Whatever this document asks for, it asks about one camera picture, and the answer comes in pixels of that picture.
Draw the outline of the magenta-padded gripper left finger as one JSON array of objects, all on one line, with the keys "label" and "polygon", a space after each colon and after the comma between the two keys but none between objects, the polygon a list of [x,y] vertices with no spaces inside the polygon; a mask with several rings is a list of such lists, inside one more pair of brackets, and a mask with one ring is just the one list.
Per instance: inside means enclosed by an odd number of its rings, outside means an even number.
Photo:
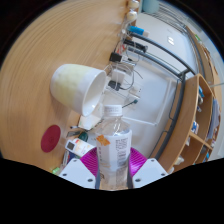
[{"label": "magenta-padded gripper left finger", "polygon": [[91,149],[80,159],[72,159],[59,176],[81,187],[98,189],[100,186],[100,174],[97,149]]}]

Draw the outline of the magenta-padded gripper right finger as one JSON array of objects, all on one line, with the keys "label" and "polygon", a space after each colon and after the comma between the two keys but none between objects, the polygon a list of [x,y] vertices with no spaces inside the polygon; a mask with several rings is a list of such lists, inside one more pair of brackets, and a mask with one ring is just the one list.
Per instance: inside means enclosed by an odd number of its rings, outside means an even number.
[{"label": "magenta-padded gripper right finger", "polygon": [[138,150],[131,149],[127,175],[129,189],[141,188],[167,175],[168,173],[155,158],[147,159]]}]

